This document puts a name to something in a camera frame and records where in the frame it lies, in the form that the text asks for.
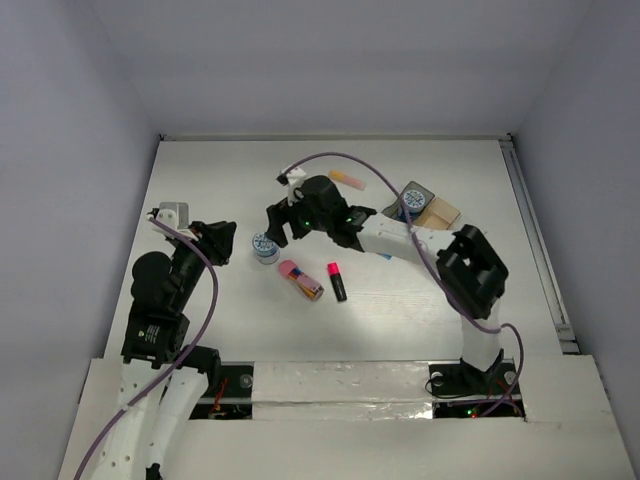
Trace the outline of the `pink capped crayon tube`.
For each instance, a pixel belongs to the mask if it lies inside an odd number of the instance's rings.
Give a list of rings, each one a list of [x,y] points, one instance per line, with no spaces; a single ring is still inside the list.
[[[312,277],[304,273],[299,266],[284,260],[278,265],[280,275],[290,281],[307,299],[316,301],[324,294],[324,287]]]

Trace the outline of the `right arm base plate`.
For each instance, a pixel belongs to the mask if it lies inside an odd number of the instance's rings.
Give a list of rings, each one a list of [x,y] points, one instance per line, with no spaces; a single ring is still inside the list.
[[[467,375],[460,363],[429,365],[425,390],[432,398],[435,419],[525,418],[516,366],[502,362],[486,379]]]

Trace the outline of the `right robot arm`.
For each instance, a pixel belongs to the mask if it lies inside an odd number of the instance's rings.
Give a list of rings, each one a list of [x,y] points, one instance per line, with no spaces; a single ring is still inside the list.
[[[504,360],[499,305],[509,272],[482,231],[468,224],[456,231],[410,226],[348,204],[328,177],[299,168],[277,180],[287,195],[267,209],[267,237],[284,248],[317,231],[346,249],[425,266],[462,324],[459,363],[432,390],[455,397],[488,394]]]

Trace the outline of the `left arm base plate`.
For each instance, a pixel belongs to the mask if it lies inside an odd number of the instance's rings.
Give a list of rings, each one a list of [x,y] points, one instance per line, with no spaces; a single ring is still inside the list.
[[[220,381],[197,401],[191,420],[250,420],[254,364],[223,362]]]

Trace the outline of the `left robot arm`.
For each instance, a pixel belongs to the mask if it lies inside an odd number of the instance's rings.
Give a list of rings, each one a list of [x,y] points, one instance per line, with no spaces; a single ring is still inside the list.
[[[134,263],[118,408],[85,453],[77,479],[162,478],[198,400],[225,387],[218,351],[185,340],[184,309],[202,273],[228,264],[237,225],[184,226],[169,209],[154,209],[147,219],[174,252],[149,252]]]

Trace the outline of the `yellow highlighter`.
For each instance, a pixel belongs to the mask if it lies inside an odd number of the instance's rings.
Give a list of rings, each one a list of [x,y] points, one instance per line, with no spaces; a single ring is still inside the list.
[[[366,189],[366,183],[364,181],[349,176],[340,171],[331,170],[328,174],[328,177],[335,182],[349,186],[350,188],[354,188],[359,191],[364,191]]]

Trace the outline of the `pink black highlighter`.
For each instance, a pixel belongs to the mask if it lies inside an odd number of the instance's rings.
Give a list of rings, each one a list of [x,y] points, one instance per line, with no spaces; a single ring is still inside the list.
[[[339,303],[345,302],[348,299],[343,278],[339,265],[336,262],[327,264],[328,276],[336,297]]]

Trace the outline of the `blue tape roll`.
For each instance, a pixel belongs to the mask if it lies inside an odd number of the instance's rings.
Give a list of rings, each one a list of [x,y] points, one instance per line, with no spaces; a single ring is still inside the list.
[[[280,249],[264,232],[256,233],[251,241],[256,260],[263,265],[270,265],[278,261]]]
[[[403,193],[402,201],[411,214],[421,212],[427,205],[427,196],[418,189],[408,189]]]

